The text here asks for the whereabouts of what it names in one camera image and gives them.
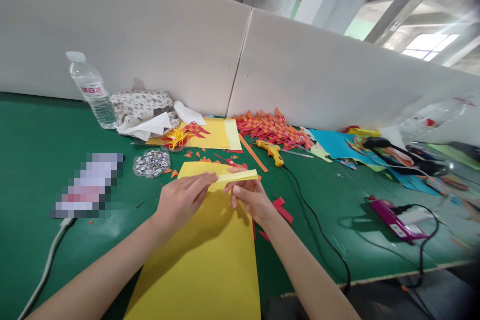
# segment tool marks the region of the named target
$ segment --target water bottle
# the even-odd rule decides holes
[[[470,101],[459,97],[428,105],[401,123],[400,134],[403,142],[410,144],[420,141],[433,130],[463,115],[469,105],[475,106]]]
[[[106,130],[118,128],[114,106],[100,73],[81,52],[67,52],[66,56],[71,61],[70,76],[90,104],[100,126]]]

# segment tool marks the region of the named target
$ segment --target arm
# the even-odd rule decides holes
[[[184,177],[165,186],[157,212],[125,240],[41,305],[29,320],[101,319],[150,255],[197,212],[216,174]]]
[[[236,173],[239,168],[230,169]],[[231,205],[242,201],[266,231],[310,319],[360,319],[339,287],[274,208],[258,180],[230,183]]]

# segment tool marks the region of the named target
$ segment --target glue gun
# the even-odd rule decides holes
[[[271,143],[266,142],[266,141],[261,141],[261,140],[258,140],[255,143],[255,145],[257,145],[261,149],[267,150],[268,154],[272,155],[273,158],[275,159],[275,165],[277,167],[280,168],[284,165],[285,162],[282,159],[282,157],[280,156],[280,146],[271,144]]]

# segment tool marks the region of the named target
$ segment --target bottle cap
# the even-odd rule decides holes
[[[81,52],[76,52],[76,51],[69,51],[66,53],[66,57],[68,60],[70,60],[72,63],[84,63],[87,61],[87,58],[85,55]]]

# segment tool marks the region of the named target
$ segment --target bottle label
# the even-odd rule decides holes
[[[80,86],[80,90],[86,98],[104,98],[108,96],[108,92],[105,90],[101,81],[97,82],[84,82]]]

